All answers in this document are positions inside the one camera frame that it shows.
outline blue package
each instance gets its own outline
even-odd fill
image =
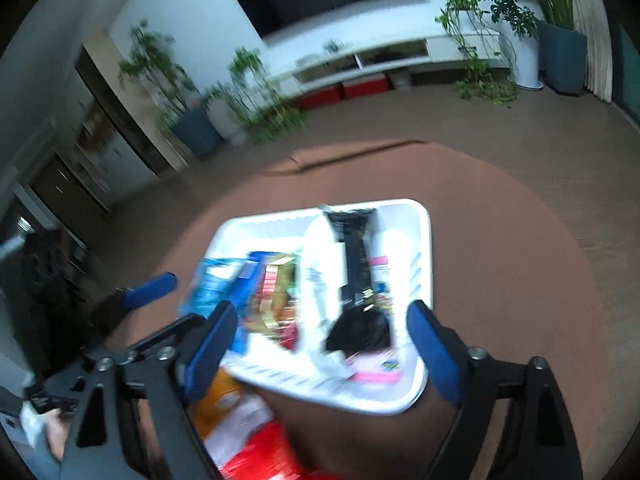
[[[242,270],[236,277],[228,296],[226,297],[238,312],[238,328],[231,343],[230,350],[245,355],[248,347],[249,334],[242,320],[246,315],[246,304],[255,293],[264,271],[264,261],[278,253],[257,251],[249,254]]]
[[[193,292],[181,304],[179,313],[200,314],[209,317],[218,303],[226,300],[236,276],[246,262],[241,258],[204,258],[196,268],[193,282]]]

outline hanging plant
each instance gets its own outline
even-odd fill
[[[219,82],[208,89],[205,102],[223,100],[232,117],[247,130],[254,142],[286,136],[305,123],[305,113],[289,105],[268,80],[257,50],[236,49],[228,70],[231,83]],[[255,84],[249,85],[248,75]]]
[[[445,8],[440,9],[440,15],[435,21],[445,32],[456,41],[465,56],[465,76],[456,82],[458,95],[463,99],[471,99],[474,95],[488,99],[493,104],[506,104],[518,96],[518,87],[510,81],[496,81],[491,73],[489,63],[480,59],[476,49],[465,39],[460,28],[460,11],[466,11],[470,17],[478,20],[480,28],[476,33],[484,41],[482,28],[483,17],[488,12],[479,7],[479,0],[445,0]]]

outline shelf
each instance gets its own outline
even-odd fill
[[[344,72],[359,69],[355,56],[343,56],[332,59],[309,68],[305,68],[295,74],[300,84],[311,83],[318,79],[324,79]]]
[[[357,54],[363,67],[429,56],[426,40],[406,41],[365,50]]]
[[[500,60],[499,34],[486,30],[482,36],[465,34],[466,40],[478,50],[480,59]],[[463,59],[458,44],[445,34],[416,36],[405,39],[380,38],[377,45],[351,47],[347,52],[311,60],[303,68],[279,73],[277,77],[291,77],[300,85],[300,93],[307,93],[349,79],[389,72],[399,68],[448,62]]]
[[[332,84],[340,83],[342,81],[348,81],[349,79],[356,79],[357,77],[361,77],[361,76],[376,74],[380,72],[388,72],[390,70],[396,70],[398,68],[422,65],[427,63],[431,63],[431,58],[428,56],[416,57],[413,59],[400,59],[398,61],[391,61],[388,63],[369,65],[362,69],[350,70],[349,72],[341,72],[339,74],[325,77],[323,79],[319,79],[311,83],[302,84],[300,85],[300,89],[302,90],[303,93],[311,92],[313,90],[322,88],[323,86],[329,86]]]

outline white wall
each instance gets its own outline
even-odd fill
[[[126,1],[39,0],[31,9],[0,59],[0,180],[12,166],[18,169],[12,179],[20,178],[50,140],[48,120],[82,38],[107,28]],[[0,196],[0,216],[7,202]]]
[[[427,27],[438,34],[441,28],[433,19],[444,0],[395,0],[389,7],[363,2],[356,10],[343,9],[316,18],[317,27],[308,23],[294,25],[284,34],[258,37],[236,0],[129,0],[113,23],[110,35],[126,56],[130,49],[129,27],[148,18],[153,30],[172,35],[175,57],[196,86],[203,89],[217,80],[228,80],[226,66],[239,46],[259,48],[271,67],[290,65],[311,53],[321,53],[328,39],[359,43],[372,34],[397,34]]]

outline red package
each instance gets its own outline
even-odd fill
[[[228,480],[337,480],[324,473],[303,472],[284,430],[273,420],[254,434],[220,472]]]

